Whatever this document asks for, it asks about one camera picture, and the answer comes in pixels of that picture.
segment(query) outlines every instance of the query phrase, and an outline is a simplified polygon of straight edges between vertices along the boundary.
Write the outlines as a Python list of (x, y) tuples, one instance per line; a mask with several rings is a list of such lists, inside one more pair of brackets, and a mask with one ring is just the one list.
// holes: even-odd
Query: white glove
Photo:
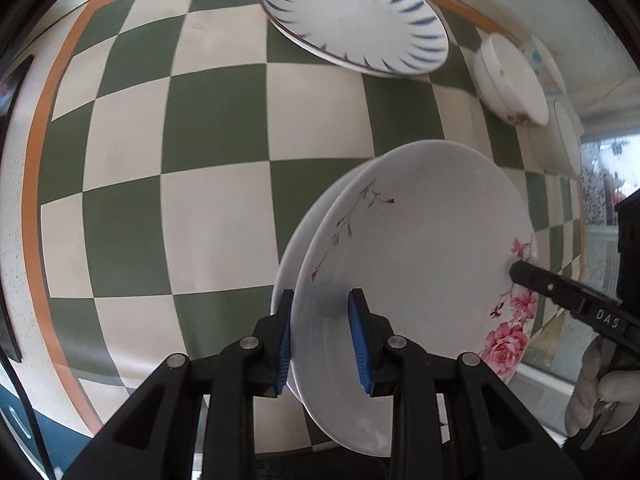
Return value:
[(640, 406), (640, 370), (614, 370), (600, 381), (600, 338), (594, 339), (582, 356), (582, 368), (564, 414), (568, 436), (587, 428), (593, 420), (593, 408), (601, 399), (617, 402), (602, 434), (613, 433), (628, 423)]

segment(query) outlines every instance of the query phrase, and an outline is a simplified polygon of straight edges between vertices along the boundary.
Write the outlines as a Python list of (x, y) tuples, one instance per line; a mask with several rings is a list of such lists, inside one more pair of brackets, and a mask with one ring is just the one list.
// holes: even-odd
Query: blue gripper pad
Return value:
[(293, 296), (289, 303), (287, 303), (287, 320), (282, 331), (282, 337), (280, 338), (280, 346), (278, 346), (278, 360), (276, 362), (276, 383), (273, 385), (276, 391), (276, 395), (282, 393), (284, 385), (287, 383), (287, 376), (289, 375), (289, 361), (291, 361), (291, 337), (290, 337), (290, 322), (291, 322), (291, 304), (293, 303)]
[(356, 305), (353, 295), (349, 295), (348, 299), (349, 328), (351, 329), (351, 342), (353, 342), (353, 350), (356, 354), (356, 365), (358, 366), (358, 375), (360, 376), (360, 384), (364, 387), (367, 395), (373, 393), (373, 377), (371, 376), (371, 357), (369, 355), (369, 347), (362, 329), (360, 314), (358, 314), (358, 306)]

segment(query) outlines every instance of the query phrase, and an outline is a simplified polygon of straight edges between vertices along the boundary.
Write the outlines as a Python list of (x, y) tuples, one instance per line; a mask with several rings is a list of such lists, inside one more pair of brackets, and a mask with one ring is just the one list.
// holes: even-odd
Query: white plate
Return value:
[(549, 97), (547, 102), (549, 122), (544, 127), (529, 129), (533, 153), (545, 171), (578, 178), (582, 157), (570, 112), (557, 97)]
[[(271, 293), (271, 314), (275, 314), (278, 309), (282, 291), (286, 288), (296, 288), (296, 281), (298, 280), (300, 267), (305, 258), (306, 250), (309, 248), (309, 244), (316, 234), (316, 230), (324, 218), (324, 215), (329, 211), (331, 204), (333, 204), (335, 199), (338, 198), (338, 195), (343, 192), (347, 184), (370, 163), (370, 160), (363, 162), (331, 184), (309, 208), (309, 211), (303, 216), (296, 230), (293, 231), (289, 243), (284, 249), (284, 254), (280, 260), (280, 267), (276, 274), (276, 282), (275, 285), (273, 285), (273, 292)], [(287, 385), (296, 398), (300, 400), (300, 394), (298, 393), (298, 388), (291, 373), (289, 373), (289, 377), (287, 378)]]
[(392, 400), (358, 380), (352, 288), (397, 334), (451, 358), (478, 352), (507, 381), (538, 303), (508, 270), (535, 253), (518, 191), (475, 150), (424, 140), (376, 159), (325, 215), (296, 283), (291, 368), (316, 424), (349, 449), (390, 454)]
[(436, 70), (449, 55), (425, 0), (260, 0), (290, 40), (329, 62), (379, 76)]

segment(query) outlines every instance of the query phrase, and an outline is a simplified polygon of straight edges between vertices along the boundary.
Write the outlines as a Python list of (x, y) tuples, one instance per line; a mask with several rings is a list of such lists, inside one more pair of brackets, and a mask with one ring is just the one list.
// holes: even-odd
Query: bowl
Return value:
[(507, 107), (507, 103), (498, 93), (498, 89), (489, 76), (489, 71), (479, 50), (474, 57), (474, 82), (476, 83), (479, 97), (488, 106), (489, 110), (503, 121), (510, 122), (513, 112)]
[(481, 153), (423, 140), (374, 160), (324, 216), (296, 282), (291, 370), (316, 424), (349, 449), (390, 454), (393, 401), (360, 384), (351, 289), (397, 334), (446, 357), (476, 352), (508, 381), (538, 303), (508, 272), (535, 253), (520, 194)]
[(542, 41), (532, 36), (519, 50), (533, 68), (545, 95), (566, 94), (564, 77), (553, 55)]
[(560, 99), (549, 98), (548, 108), (548, 124), (529, 129), (533, 153), (545, 171), (577, 178), (582, 158), (574, 122)]
[[(549, 120), (545, 93), (516, 46), (501, 34), (493, 33), (482, 42), (477, 55), (481, 56), (495, 91), (508, 110), (506, 116), (501, 110), (494, 112), (514, 126), (544, 126)], [(481, 96), (491, 93), (486, 83), (477, 81)]]
[[(329, 211), (329, 208), (344, 188), (370, 163), (370, 160), (363, 162), (341, 176), (318, 197), (318, 200), (314, 202), (302, 217), (296, 230), (293, 231), (289, 243), (284, 249), (284, 253), (280, 259), (280, 266), (278, 267), (275, 284), (273, 285), (273, 291), (271, 293), (271, 314), (275, 314), (278, 309), (282, 291), (286, 288), (296, 288), (296, 281), (298, 280), (300, 267), (305, 258), (306, 250), (309, 248), (309, 244), (316, 234), (316, 230), (324, 218), (324, 215)], [(287, 378), (287, 386), (289, 386), (289, 389), (296, 398), (300, 400), (300, 394), (298, 393), (298, 388), (291, 373), (289, 373)]]

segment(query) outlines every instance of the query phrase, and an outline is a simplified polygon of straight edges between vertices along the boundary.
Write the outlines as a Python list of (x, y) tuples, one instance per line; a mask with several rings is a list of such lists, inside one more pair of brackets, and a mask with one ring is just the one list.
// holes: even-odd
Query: white tile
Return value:
[(562, 192), (560, 191), (560, 178), (556, 175), (545, 175), (546, 202), (549, 208), (549, 227), (564, 223), (562, 211)]
[(527, 207), (529, 206), (529, 196), (527, 194), (527, 179), (525, 177), (524, 171), (522, 170), (514, 170), (513, 168), (501, 168), (506, 176), (509, 177), (512, 184), (516, 187), (520, 196), (522, 197), (523, 202)]
[(136, 0), (131, 6), (121, 32), (189, 12), (191, 0)]
[(516, 133), (518, 134), (518, 143), (520, 145), (520, 153), (522, 154), (524, 169), (527, 171), (534, 171), (535, 173), (542, 173), (542, 166), (540, 166), (540, 163), (533, 152), (531, 138), (529, 137), (529, 129), (518, 126), (516, 127)]
[(82, 193), (40, 206), (47, 285), (52, 298), (92, 298), (84, 245)]
[(542, 315), (542, 326), (545, 326), (558, 314), (558, 306), (551, 300), (545, 301), (545, 313)]
[(96, 99), (83, 190), (160, 174), (169, 81), (157, 79)]
[(51, 120), (93, 101), (116, 36), (76, 54), (62, 77)]
[(482, 30), (480, 27), (476, 27), (476, 30), (478, 31), (478, 34), (480, 35), (480, 39), (482, 41), (486, 40), (489, 37), (489, 33), (485, 30)]
[(453, 31), (449, 27), (449, 23), (447, 23), (447, 20), (444, 19), (444, 15), (443, 15), (442, 11), (440, 10), (440, 7), (437, 6), (436, 4), (434, 4), (433, 2), (429, 2), (429, 5), (433, 8), (433, 10), (435, 10), (435, 12), (438, 15), (440, 21), (444, 25), (444, 30), (447, 31), (447, 36), (449, 37), (449, 43), (453, 43), (454, 45), (457, 45), (458, 44), (458, 40), (456, 40), (456, 37), (453, 35)]
[(333, 449), (335, 447), (340, 447), (340, 444), (338, 444), (337, 442), (334, 442), (333, 440), (330, 440), (329, 442), (321, 442), (320, 444), (313, 444), (313, 446), (311, 446), (311, 449), (313, 450), (314, 453), (317, 453), (318, 451), (326, 451), (328, 449)]
[(444, 138), (492, 158), (491, 142), (478, 98), (459, 88), (433, 84)]
[(474, 78), (473, 76), (474, 59), (476, 58), (476, 53), (470, 48), (467, 48), (466, 46), (461, 46), (460, 52), (462, 53), (462, 57), (465, 60), (466, 68), (469, 70), (469, 73), (471, 74), (471, 79), (473, 79)]
[(267, 18), (260, 5), (198, 10), (184, 19), (171, 74), (267, 61)]
[(543, 269), (549, 269), (551, 265), (551, 252), (549, 247), (549, 229), (542, 229), (535, 233), (536, 245), (538, 246), (537, 263)]
[(362, 76), (337, 66), (267, 65), (269, 158), (374, 156)]
[(129, 393), (124, 386), (78, 380), (103, 424), (129, 399)]
[(161, 177), (172, 293), (271, 285), (278, 251), (268, 162)]
[(574, 259), (574, 223), (567, 222), (562, 228), (564, 229), (562, 250), (562, 268), (564, 269)]
[(580, 279), (580, 256), (571, 264), (571, 277), (576, 281)]
[(122, 382), (137, 388), (169, 355), (186, 354), (173, 296), (95, 298), (107, 350)]
[(580, 207), (582, 203), (580, 200), (582, 185), (580, 184), (580, 180), (569, 179), (569, 188), (571, 189), (571, 212), (575, 220), (582, 216), (582, 208)]
[(256, 453), (272, 453), (311, 446), (305, 412), (288, 388), (277, 399), (254, 397)]
[(420, 74), (411, 76), (411, 79), (415, 79), (416, 81), (422, 81), (423, 83), (431, 83), (431, 78), (429, 74)]

